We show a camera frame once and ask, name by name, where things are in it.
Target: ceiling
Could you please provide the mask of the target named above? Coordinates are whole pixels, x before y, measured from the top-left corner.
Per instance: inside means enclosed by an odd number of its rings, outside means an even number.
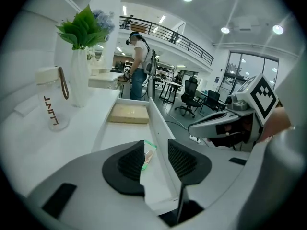
[[[212,43],[251,43],[280,48],[298,54],[304,44],[303,34],[291,12],[281,0],[121,0],[158,8],[186,21],[203,32]],[[251,31],[239,26],[248,24]],[[272,32],[279,24],[282,35]],[[229,34],[221,33],[227,26]]]
[[[136,19],[142,19],[142,20],[146,20],[146,21],[150,21],[153,23],[157,23],[159,24],[159,21],[161,20],[161,17],[163,15],[165,15],[165,19],[163,20],[163,22],[161,23],[162,26],[165,26],[167,28],[174,28],[175,26],[177,26],[178,24],[183,24],[184,22],[179,19],[176,16],[173,16],[165,11],[159,10],[159,9],[155,9],[152,7],[148,7],[145,5],[141,5],[141,4],[135,4],[135,3],[129,3],[129,2],[122,2],[121,3],[121,16],[125,16],[122,6],[126,6],[126,10],[127,10],[127,15],[126,16],[130,16],[131,14],[133,14],[134,18]]]
[[[127,55],[127,56],[132,56],[132,53],[134,51],[133,46],[128,46],[125,44],[126,39],[124,38],[118,38],[116,47],[120,47],[120,49]],[[156,51],[156,54],[159,55],[159,61],[161,63],[164,63],[166,65],[173,65],[173,66],[178,66],[178,65],[184,65],[186,66],[185,68],[180,68],[181,70],[189,70],[189,71],[204,71],[199,65],[187,60],[186,58],[177,55],[175,53],[172,53],[170,51],[167,51],[165,49],[161,49],[157,46],[153,46],[150,43],[149,47],[154,48]]]

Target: bottle strap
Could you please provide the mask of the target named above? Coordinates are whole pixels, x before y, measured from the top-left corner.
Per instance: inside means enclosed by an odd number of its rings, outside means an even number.
[[[69,98],[69,92],[68,92],[68,88],[67,88],[67,84],[66,84],[66,80],[65,80],[65,76],[64,76],[64,72],[63,72],[62,67],[59,67],[59,77],[61,79],[63,96],[67,100]]]

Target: water bottle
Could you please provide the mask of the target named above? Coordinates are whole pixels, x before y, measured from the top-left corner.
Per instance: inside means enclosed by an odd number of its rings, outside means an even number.
[[[67,127],[69,118],[67,99],[69,92],[62,67],[43,67],[35,73],[38,100],[47,125],[52,131]]]

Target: white shirt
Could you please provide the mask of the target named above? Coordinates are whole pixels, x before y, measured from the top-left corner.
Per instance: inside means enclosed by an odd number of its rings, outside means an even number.
[[[142,63],[146,60],[146,56],[148,53],[148,48],[146,44],[142,40],[138,40],[134,46],[134,52],[132,54],[132,58],[135,59],[135,49],[136,48],[141,48],[142,49],[142,61],[140,62],[138,68],[143,68]]]

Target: jeans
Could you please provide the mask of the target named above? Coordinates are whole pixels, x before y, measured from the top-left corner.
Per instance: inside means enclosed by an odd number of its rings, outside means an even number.
[[[146,80],[147,74],[142,68],[137,68],[132,75],[132,88],[130,90],[130,99],[140,101],[142,98],[142,85]]]

